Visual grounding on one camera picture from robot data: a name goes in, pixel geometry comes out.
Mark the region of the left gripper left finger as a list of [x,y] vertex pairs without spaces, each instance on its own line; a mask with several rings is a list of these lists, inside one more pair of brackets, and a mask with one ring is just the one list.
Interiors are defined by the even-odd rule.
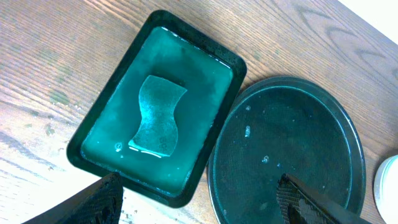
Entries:
[[112,172],[25,224],[118,224],[122,204],[122,178]]

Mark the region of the mint green plate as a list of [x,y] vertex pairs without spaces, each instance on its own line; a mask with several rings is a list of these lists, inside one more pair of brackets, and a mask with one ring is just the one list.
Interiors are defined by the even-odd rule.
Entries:
[[397,156],[392,156],[381,163],[373,183],[376,208],[389,224],[397,224],[397,182]]

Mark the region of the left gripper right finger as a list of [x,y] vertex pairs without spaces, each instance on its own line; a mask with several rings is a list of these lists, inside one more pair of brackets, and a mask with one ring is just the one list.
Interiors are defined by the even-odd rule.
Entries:
[[276,199],[288,224],[369,224],[290,174],[278,181]]

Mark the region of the green sponge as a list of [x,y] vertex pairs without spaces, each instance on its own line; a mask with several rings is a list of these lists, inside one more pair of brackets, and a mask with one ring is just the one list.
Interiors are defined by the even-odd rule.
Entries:
[[129,147],[157,157],[169,157],[178,142],[174,112],[187,89],[149,75],[139,90],[141,123]]

